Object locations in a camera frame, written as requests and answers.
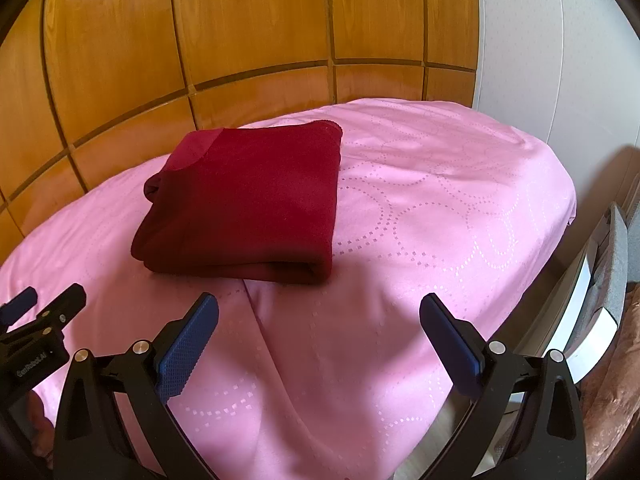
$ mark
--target white wall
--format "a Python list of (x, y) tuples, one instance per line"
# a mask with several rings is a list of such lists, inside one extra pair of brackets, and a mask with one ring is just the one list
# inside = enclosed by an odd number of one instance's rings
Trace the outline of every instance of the white wall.
[(574, 180), (567, 265), (640, 170), (640, 40), (614, 0), (481, 0), (480, 22), (474, 107), (547, 142)]

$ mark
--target floor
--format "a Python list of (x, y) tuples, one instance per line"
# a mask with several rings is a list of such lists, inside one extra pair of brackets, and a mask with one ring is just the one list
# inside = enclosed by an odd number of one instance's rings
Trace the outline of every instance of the floor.
[[(508, 348), (515, 348), (559, 279), (558, 269), (552, 264), (543, 267), (511, 315), (496, 331), (494, 338), (502, 341)], [(465, 397), (452, 391), (429, 431), (411, 455), (396, 470), (392, 479), (417, 480), (420, 478), (444, 448), (456, 426), (462, 420), (468, 406), (469, 402)], [(491, 468), (493, 465), (492, 458), (487, 454), (479, 465), (478, 472)]]

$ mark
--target pink bedspread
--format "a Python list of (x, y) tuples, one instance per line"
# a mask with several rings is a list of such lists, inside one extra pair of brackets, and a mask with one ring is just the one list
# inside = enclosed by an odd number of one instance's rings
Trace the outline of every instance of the pink bedspread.
[[(420, 299), (437, 292), (490, 336), (575, 214), (571, 179), (548, 146), (459, 105), (362, 99), (251, 126), (317, 119), (344, 131), (323, 286), (145, 269), (129, 248), (150, 206), (143, 183), (164, 157), (64, 208), (0, 269), (0, 302), (33, 285), (42, 307), (84, 285), (88, 306), (65, 343), (96, 355), (153, 338), (213, 293), (220, 323), (169, 406), (223, 480), (388, 478), (450, 389), (420, 328)], [(65, 371), (37, 389), (52, 418)]]

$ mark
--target wooden headboard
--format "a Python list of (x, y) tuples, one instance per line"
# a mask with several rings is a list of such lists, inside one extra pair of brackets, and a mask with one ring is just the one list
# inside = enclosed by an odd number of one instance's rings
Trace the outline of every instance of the wooden headboard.
[(0, 262), (196, 128), (361, 97), (471, 106), (478, 0), (29, 0), (0, 44)]

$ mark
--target red cloth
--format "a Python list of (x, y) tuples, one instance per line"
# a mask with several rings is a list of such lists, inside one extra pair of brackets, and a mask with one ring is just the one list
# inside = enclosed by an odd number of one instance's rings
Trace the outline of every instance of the red cloth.
[(331, 121), (191, 132), (145, 183), (132, 256), (155, 272), (324, 281), (341, 138)]

